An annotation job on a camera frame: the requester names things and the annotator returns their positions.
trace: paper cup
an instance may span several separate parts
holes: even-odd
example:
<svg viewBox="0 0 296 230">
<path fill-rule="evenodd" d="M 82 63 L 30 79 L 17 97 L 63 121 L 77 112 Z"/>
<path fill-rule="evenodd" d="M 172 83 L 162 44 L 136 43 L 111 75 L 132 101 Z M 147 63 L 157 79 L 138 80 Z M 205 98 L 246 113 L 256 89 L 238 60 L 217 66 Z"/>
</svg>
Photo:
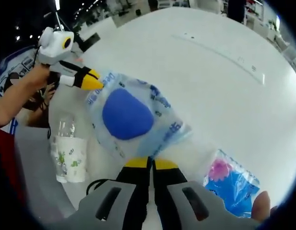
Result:
<svg viewBox="0 0 296 230">
<path fill-rule="evenodd" d="M 68 182 L 85 181 L 87 140 L 56 136 L 57 151 Z"/>
</svg>

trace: plastic bag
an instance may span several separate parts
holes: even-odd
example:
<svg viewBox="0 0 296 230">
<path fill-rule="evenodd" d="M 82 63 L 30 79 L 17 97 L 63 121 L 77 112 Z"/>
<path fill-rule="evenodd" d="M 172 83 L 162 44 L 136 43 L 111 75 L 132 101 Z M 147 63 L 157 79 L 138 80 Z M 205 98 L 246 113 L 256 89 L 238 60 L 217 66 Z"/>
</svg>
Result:
<svg viewBox="0 0 296 230">
<path fill-rule="evenodd" d="M 191 128 L 176 115 L 170 103 L 155 86 L 111 71 L 101 72 L 100 80 L 104 88 L 91 91 L 86 98 L 86 105 L 97 140 L 120 162 L 133 157 L 155 157 L 169 145 L 181 141 L 190 134 Z M 147 133 L 128 140 L 112 135 L 103 118 L 107 100 L 113 92 L 121 89 L 144 104 L 154 120 L 153 126 Z"/>
<path fill-rule="evenodd" d="M 238 217 L 251 216 L 251 198 L 259 191 L 259 180 L 231 157 L 218 150 L 203 186 L 221 197 L 225 208 Z"/>
</svg>

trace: human hand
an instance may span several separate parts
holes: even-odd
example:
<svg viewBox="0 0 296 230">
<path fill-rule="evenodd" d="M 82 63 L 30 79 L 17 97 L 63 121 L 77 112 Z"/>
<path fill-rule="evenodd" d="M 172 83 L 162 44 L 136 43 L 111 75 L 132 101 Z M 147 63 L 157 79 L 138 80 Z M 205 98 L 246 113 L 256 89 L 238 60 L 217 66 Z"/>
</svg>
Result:
<svg viewBox="0 0 296 230">
<path fill-rule="evenodd" d="M 49 75 L 49 66 L 38 64 L 28 72 L 28 74 L 24 77 L 24 80 L 28 82 L 30 87 L 38 91 L 47 85 Z"/>
<path fill-rule="evenodd" d="M 271 200 L 267 191 L 261 192 L 253 202 L 251 218 L 262 223 L 273 213 L 277 207 L 271 209 Z"/>
<path fill-rule="evenodd" d="M 46 91 L 44 92 L 44 103 L 46 104 L 46 106 L 49 105 L 49 103 L 56 91 L 56 90 L 54 90 L 54 87 L 55 87 L 55 84 L 52 83 L 47 86 Z"/>
</svg>

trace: red sleeve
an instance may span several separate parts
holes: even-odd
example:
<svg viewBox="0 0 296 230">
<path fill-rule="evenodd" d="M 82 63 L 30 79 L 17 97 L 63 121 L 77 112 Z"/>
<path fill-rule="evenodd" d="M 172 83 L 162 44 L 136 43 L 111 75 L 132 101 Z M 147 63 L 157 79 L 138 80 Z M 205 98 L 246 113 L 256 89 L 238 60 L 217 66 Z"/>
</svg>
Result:
<svg viewBox="0 0 296 230">
<path fill-rule="evenodd" d="M 20 178 L 19 162 L 17 162 L 14 153 L 14 136 L 2 130 L 0 130 L 0 161 L 11 186 L 17 193 L 17 197 L 24 202 L 24 189 Z"/>
</svg>

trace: blue packaging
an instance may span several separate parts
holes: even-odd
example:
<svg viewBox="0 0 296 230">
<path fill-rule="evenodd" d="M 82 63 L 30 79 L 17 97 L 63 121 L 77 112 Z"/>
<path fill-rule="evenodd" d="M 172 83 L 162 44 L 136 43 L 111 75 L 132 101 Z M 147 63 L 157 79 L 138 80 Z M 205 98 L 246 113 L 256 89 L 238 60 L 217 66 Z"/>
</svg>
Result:
<svg viewBox="0 0 296 230">
<path fill-rule="evenodd" d="M 218 150 L 203 186 L 221 197 L 225 208 L 238 217 L 251 217 L 252 201 L 259 180 L 222 150 Z"/>
</svg>

